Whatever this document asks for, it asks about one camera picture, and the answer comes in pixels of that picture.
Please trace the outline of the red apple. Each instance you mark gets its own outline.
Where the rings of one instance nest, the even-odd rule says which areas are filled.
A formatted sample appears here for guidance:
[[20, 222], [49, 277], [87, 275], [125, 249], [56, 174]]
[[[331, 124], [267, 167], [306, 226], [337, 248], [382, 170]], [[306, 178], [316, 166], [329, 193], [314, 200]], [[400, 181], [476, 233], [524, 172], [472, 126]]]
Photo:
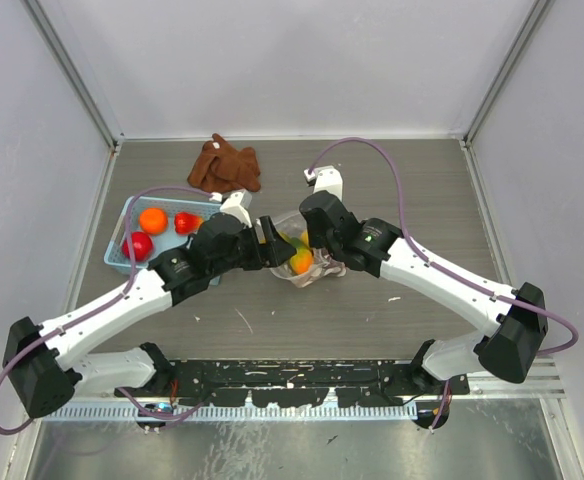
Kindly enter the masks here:
[[[135, 231], [131, 234], [131, 245], [136, 262], [146, 261], [154, 251], [154, 243], [151, 237], [142, 231]], [[121, 251], [128, 259], [131, 258], [131, 250], [129, 249], [128, 242], [124, 240]]]

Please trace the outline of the green yellow mango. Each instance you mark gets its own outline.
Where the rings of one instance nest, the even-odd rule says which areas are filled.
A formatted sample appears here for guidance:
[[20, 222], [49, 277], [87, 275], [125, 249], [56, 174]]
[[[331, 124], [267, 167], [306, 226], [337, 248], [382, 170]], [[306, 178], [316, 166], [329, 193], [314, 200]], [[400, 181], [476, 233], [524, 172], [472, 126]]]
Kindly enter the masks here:
[[295, 275], [305, 274], [314, 264], [314, 255], [312, 250], [297, 237], [283, 236], [284, 240], [292, 245], [296, 253], [288, 260], [289, 267]]

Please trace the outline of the yellow peach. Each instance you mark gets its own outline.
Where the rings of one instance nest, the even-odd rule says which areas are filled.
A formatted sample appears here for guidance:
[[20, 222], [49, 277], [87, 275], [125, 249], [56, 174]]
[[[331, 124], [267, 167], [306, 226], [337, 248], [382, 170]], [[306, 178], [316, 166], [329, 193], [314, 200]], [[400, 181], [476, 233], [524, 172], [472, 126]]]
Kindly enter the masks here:
[[303, 244], [306, 247], [310, 247], [310, 242], [309, 242], [309, 235], [308, 235], [308, 231], [305, 230], [301, 235], [300, 235], [300, 240], [303, 242]]

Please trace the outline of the clear zip top bag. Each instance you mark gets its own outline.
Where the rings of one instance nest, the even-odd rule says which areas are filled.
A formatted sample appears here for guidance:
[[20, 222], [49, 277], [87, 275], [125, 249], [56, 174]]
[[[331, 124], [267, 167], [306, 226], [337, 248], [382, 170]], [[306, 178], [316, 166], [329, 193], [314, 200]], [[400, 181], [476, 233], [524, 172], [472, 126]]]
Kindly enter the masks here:
[[[298, 212], [289, 212], [272, 219], [277, 231], [283, 237], [300, 238], [300, 235], [308, 229], [303, 216]], [[295, 275], [289, 267], [288, 261], [282, 266], [272, 268], [270, 272], [278, 279], [285, 280], [297, 288], [304, 288], [326, 276], [342, 277], [347, 273], [344, 263], [334, 260], [326, 249], [309, 247], [314, 255], [314, 264], [308, 272]]]

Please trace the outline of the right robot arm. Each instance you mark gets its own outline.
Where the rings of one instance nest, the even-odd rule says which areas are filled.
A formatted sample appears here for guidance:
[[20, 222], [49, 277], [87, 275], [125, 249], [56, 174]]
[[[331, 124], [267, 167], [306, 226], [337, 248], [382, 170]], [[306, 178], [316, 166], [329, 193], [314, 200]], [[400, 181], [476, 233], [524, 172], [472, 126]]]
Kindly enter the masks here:
[[416, 390], [431, 394], [455, 376], [486, 371], [521, 384], [548, 330], [543, 292], [489, 281], [435, 255], [399, 227], [359, 221], [341, 200], [320, 191], [299, 207], [312, 246], [351, 270], [407, 286], [460, 315], [473, 332], [428, 340], [411, 362]]

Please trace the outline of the orange tangerine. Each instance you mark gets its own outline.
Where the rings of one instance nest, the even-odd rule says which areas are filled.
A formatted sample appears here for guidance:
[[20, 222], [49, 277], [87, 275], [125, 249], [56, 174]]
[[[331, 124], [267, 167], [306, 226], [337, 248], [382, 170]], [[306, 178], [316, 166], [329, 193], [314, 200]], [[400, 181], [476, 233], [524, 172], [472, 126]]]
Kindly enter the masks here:
[[148, 235], [161, 235], [168, 227], [167, 213], [161, 208], [147, 208], [141, 212], [138, 218], [139, 227]]

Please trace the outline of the red bell pepper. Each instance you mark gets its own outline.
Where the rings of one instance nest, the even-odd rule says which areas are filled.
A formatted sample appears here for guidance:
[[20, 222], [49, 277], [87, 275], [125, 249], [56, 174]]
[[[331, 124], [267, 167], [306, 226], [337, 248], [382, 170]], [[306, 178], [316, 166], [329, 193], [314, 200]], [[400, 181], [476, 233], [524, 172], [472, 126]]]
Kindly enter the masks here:
[[174, 216], [174, 231], [178, 235], [190, 235], [196, 232], [204, 222], [201, 216], [189, 213], [178, 212]]

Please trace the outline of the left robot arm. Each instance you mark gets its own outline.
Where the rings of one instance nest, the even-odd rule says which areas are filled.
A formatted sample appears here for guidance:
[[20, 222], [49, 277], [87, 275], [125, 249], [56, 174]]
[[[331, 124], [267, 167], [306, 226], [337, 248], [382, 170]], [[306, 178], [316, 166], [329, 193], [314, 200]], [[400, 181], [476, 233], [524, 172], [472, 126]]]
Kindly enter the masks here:
[[176, 370], [156, 345], [96, 356], [91, 351], [136, 322], [207, 290], [222, 274], [278, 267], [295, 252], [270, 217], [248, 227], [217, 213], [184, 244], [158, 254], [131, 283], [40, 325], [28, 317], [15, 322], [3, 359], [10, 383], [32, 418], [55, 412], [90, 387], [163, 395]]

